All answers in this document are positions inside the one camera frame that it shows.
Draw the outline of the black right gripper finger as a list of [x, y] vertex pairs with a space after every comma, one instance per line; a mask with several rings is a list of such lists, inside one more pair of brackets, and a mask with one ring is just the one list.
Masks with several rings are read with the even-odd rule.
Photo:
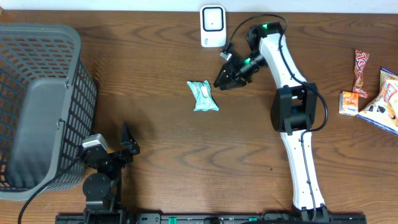
[[244, 87], [247, 84], [246, 80], [222, 80], [219, 81], [220, 90], [230, 90], [233, 88]]
[[227, 88], [228, 85], [231, 83], [230, 72], [228, 69], [228, 64], [224, 64], [213, 83], [215, 88]]

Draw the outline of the teal wet wipes pack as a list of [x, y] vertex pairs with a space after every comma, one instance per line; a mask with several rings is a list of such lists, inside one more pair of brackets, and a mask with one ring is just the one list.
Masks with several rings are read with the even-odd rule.
[[211, 86], [208, 80], [203, 82], [187, 82], [196, 100], [194, 111], [219, 111], [211, 95]]

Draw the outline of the orange tissue pack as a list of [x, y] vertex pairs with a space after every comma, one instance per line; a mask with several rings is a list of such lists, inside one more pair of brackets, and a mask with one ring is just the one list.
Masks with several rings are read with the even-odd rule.
[[343, 91], [339, 97], [339, 114], [356, 116], [358, 114], [359, 95], [357, 93]]

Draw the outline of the red Top chocolate bar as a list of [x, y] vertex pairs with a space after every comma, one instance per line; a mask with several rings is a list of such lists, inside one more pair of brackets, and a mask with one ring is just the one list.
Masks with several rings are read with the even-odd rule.
[[353, 92], [357, 93], [362, 98], [368, 97], [368, 91], [364, 84], [364, 68], [368, 59], [369, 54], [367, 52], [355, 50]]

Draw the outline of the yellow white snack bag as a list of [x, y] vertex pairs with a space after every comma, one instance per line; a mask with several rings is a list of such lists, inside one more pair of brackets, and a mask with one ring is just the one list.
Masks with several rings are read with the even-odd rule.
[[357, 117], [397, 135], [397, 74], [381, 68], [379, 94]]

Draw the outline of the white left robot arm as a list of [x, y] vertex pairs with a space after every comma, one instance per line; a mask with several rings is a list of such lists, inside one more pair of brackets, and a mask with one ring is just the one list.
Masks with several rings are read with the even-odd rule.
[[108, 152], [108, 143], [101, 134], [93, 134], [83, 140], [78, 155], [90, 168], [96, 170], [83, 183], [86, 208], [83, 211], [84, 224], [129, 223], [129, 212], [121, 203], [122, 169], [140, 153], [140, 147], [133, 138], [127, 123], [121, 133], [123, 149]]

